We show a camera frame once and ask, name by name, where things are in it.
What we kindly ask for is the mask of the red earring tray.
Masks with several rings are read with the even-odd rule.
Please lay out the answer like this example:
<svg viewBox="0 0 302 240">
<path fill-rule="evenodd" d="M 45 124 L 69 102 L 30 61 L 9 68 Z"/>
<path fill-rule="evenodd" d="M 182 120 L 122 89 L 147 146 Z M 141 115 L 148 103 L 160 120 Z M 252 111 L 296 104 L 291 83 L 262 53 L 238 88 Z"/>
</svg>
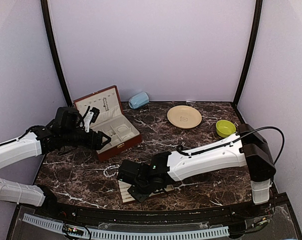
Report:
<svg viewBox="0 0 302 240">
<path fill-rule="evenodd" d="M 123 204 L 130 204 L 130 203 L 136 202 L 136 200 L 128 193 L 128 189 L 131 186 L 130 184 L 118 180 L 118 186 L 120 189 L 120 194 L 121 194 L 121 199 L 122 199 Z M 173 185 L 168 185 L 164 190 L 165 191 L 160 190 L 160 191 L 150 194 L 149 198 L 153 198 L 155 196 L 156 197 L 161 196 L 166 193 L 168 194 L 168 193 L 174 191 L 174 187 L 173 187 Z"/>
</svg>

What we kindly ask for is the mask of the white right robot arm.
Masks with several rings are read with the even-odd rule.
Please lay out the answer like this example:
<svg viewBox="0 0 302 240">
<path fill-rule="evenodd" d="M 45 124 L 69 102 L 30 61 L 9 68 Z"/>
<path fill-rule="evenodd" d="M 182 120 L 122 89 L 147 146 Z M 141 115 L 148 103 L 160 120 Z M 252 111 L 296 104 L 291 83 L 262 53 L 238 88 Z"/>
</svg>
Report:
<svg viewBox="0 0 302 240">
<path fill-rule="evenodd" d="M 149 164 L 124 160 L 117 180 L 130 184 L 128 193 L 142 203 L 150 194 L 163 191 L 168 185 L 191 176 L 225 168 L 247 166 L 250 175 L 252 201 L 246 205 L 246 213 L 258 216 L 269 201 L 269 189 L 276 173 L 275 163 L 266 139 L 260 131 L 271 126 L 253 129 L 241 124 L 238 132 L 198 148 L 160 152 Z"/>
</svg>

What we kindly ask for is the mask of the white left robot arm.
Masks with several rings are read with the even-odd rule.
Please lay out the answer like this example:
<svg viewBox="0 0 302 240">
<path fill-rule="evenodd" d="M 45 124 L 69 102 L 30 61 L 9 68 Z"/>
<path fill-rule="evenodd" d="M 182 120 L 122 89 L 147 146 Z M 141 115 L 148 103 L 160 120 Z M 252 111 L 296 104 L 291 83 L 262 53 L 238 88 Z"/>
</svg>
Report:
<svg viewBox="0 0 302 240">
<path fill-rule="evenodd" d="M 84 115 L 72 107 L 59 107 L 47 125 L 32 126 L 20 137 L 0 143 L 0 170 L 66 146 L 101 150 L 111 138 L 90 128 L 99 114 L 95 107 L 88 107 Z M 50 218 L 61 214 L 56 196 L 44 185 L 26 185 L 0 178 L 0 201 L 41 207 Z"/>
</svg>

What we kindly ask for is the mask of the red wooden jewelry box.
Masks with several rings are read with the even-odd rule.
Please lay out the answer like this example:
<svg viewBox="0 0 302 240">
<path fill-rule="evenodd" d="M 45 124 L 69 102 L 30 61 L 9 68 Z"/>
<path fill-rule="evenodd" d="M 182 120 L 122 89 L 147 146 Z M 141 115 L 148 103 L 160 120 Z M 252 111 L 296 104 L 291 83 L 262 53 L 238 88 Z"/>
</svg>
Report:
<svg viewBox="0 0 302 240">
<path fill-rule="evenodd" d="M 90 129 L 101 131 L 112 139 L 104 148 L 97 150 L 97 157 L 100 162 L 134 147 L 142 141 L 139 131 L 124 116 L 118 89 L 115 85 L 81 97 L 75 100 L 74 104 L 81 115 L 84 115 L 88 106 L 100 110 L 97 120 L 90 124 Z M 121 125 L 127 126 L 128 129 L 118 133 L 116 129 Z M 132 135 L 133 137 L 123 141 L 122 137 L 125 135 Z"/>
</svg>

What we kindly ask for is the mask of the silver bangle right compartment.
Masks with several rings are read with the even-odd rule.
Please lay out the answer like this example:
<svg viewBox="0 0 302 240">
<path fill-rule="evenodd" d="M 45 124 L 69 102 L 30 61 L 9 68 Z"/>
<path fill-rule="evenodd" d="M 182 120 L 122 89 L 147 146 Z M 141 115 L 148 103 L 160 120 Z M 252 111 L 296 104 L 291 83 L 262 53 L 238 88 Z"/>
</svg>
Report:
<svg viewBox="0 0 302 240">
<path fill-rule="evenodd" d="M 127 135 L 125 135 L 125 136 L 122 137 L 122 140 L 123 140 L 123 141 L 127 141 L 128 139 L 130 139 L 130 138 L 132 138 L 132 137 L 133 137 L 132 135 L 127 134 Z"/>
</svg>

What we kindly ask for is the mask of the silver bangle compartment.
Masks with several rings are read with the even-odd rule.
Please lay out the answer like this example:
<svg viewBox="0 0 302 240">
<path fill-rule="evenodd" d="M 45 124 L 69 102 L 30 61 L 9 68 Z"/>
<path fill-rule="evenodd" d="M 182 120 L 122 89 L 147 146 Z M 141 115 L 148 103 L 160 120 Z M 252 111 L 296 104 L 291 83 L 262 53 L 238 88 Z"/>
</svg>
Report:
<svg viewBox="0 0 302 240">
<path fill-rule="evenodd" d="M 118 126 L 118 127 L 117 127 L 116 131 L 117 131 L 118 133 L 120 133 L 120 132 L 123 132 L 123 131 L 125 131 L 125 130 L 127 130 L 127 129 L 128 129 L 128 127 L 127 127 L 126 125 L 121 125 L 121 126 Z"/>
<path fill-rule="evenodd" d="M 127 134 L 127 135 L 125 135 L 125 136 L 122 137 L 122 140 L 123 140 L 123 141 L 127 141 L 128 139 L 130 139 L 130 138 L 132 138 L 132 137 L 133 137 L 132 135 Z"/>
</svg>

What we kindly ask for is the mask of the silver bangle back compartment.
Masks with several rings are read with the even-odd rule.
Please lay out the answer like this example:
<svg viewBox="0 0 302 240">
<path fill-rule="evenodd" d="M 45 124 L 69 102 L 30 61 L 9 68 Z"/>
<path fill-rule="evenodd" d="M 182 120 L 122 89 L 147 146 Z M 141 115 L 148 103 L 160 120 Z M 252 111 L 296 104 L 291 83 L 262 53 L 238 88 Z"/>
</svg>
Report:
<svg viewBox="0 0 302 240">
<path fill-rule="evenodd" d="M 128 129 L 128 127 L 127 127 L 126 125 L 121 125 L 121 126 L 118 126 L 118 127 L 117 127 L 116 131 L 117 131 L 118 133 L 120 133 L 120 132 L 123 132 L 123 131 L 125 131 L 125 130 L 127 130 L 127 129 Z"/>
</svg>

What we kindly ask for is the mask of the light blue cup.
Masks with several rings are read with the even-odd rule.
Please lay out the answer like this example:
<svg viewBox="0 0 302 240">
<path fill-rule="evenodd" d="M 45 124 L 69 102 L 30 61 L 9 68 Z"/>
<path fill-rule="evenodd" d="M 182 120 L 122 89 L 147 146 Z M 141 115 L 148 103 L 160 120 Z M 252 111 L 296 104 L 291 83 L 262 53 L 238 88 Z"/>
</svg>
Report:
<svg viewBox="0 0 302 240">
<path fill-rule="evenodd" d="M 149 103 L 149 97 L 147 93 L 144 91 L 132 96 L 128 101 L 129 107 L 131 109 L 138 109 L 142 106 L 145 106 L 148 103 Z"/>
</svg>

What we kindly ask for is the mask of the cream ceramic plate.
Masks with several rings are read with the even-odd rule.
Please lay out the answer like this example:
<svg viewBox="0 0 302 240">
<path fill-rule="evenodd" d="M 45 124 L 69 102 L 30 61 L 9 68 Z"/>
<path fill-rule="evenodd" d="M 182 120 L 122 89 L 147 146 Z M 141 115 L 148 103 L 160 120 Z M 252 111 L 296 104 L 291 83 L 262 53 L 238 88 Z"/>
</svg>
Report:
<svg viewBox="0 0 302 240">
<path fill-rule="evenodd" d="M 172 107 L 167 112 L 167 118 L 171 124 L 181 129 L 197 127 L 202 121 L 201 113 L 186 105 Z"/>
</svg>

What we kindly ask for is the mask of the green small bowl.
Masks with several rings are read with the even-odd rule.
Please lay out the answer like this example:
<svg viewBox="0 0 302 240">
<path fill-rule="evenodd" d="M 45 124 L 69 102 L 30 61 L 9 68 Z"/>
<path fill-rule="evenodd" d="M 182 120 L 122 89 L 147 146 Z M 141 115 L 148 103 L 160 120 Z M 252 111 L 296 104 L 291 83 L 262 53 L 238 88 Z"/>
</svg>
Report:
<svg viewBox="0 0 302 240">
<path fill-rule="evenodd" d="M 219 120 L 215 126 L 217 134 L 222 138 L 226 138 L 236 132 L 235 125 L 228 120 Z"/>
</svg>

